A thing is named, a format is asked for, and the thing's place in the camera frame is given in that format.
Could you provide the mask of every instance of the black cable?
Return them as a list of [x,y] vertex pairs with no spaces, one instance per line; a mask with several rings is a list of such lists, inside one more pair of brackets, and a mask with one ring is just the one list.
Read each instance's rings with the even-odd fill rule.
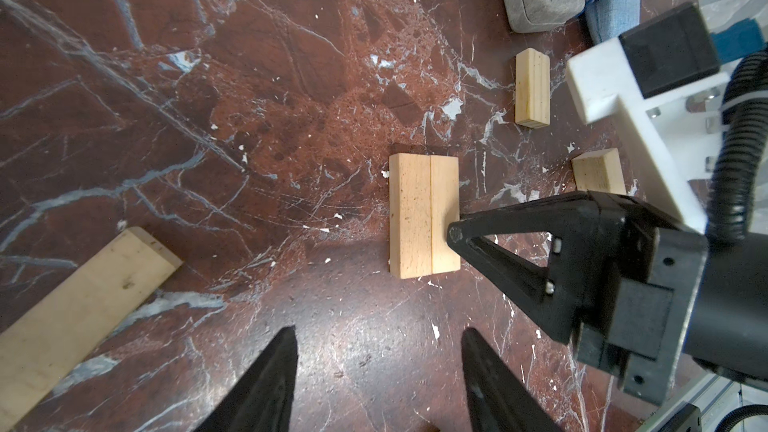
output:
[[720,421],[715,432],[730,432],[742,420],[756,415],[768,415],[768,405],[745,405],[732,410]]
[[[768,51],[741,61],[728,82],[724,102],[748,92],[768,90]],[[712,175],[709,225],[713,243],[733,245],[744,240],[752,219],[754,185],[768,140],[768,99],[752,99],[723,113],[730,122]]]

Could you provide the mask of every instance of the light wooden board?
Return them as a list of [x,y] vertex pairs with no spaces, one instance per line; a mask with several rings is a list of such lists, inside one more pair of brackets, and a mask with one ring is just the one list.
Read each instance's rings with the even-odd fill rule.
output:
[[432,271],[429,156],[389,157],[389,271],[398,278]]
[[0,430],[9,430],[179,266],[123,231],[0,335]]
[[389,271],[414,278],[459,270],[462,260],[446,242],[458,220],[458,158],[389,157]]
[[462,258],[448,246],[448,225],[458,220],[458,158],[430,156],[432,183],[432,273],[452,272]]
[[576,189],[627,195],[618,149],[586,152],[571,160]]
[[549,125],[549,56],[534,49],[514,62],[514,121],[532,129]]

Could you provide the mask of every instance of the wooden block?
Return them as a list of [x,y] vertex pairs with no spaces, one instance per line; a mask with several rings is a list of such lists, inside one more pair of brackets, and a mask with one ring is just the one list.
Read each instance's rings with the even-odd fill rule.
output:
[[389,271],[398,278],[432,273],[429,156],[389,157]]
[[549,125],[549,56],[526,49],[514,62],[514,122],[538,129]]
[[0,430],[10,430],[179,266],[131,227],[0,335]]
[[578,190],[627,195],[618,149],[586,152],[571,160]]
[[389,271],[414,278],[459,270],[446,242],[458,220],[458,158],[389,157]]
[[448,225],[458,220],[458,158],[430,156],[432,183],[432,273],[462,267],[462,258],[448,246]]

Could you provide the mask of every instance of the marble surface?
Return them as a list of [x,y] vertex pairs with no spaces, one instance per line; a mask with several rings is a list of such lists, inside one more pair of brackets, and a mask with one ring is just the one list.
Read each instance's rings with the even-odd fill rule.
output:
[[[289,324],[294,431],[468,430],[467,325],[564,430],[635,429],[647,408],[466,264],[387,271],[389,154],[458,156],[471,212],[570,191],[569,158],[620,146],[564,84],[587,37],[510,34],[502,0],[0,0],[0,330],[125,226],[185,260],[16,430],[188,430]],[[512,123],[530,46],[541,130]]]

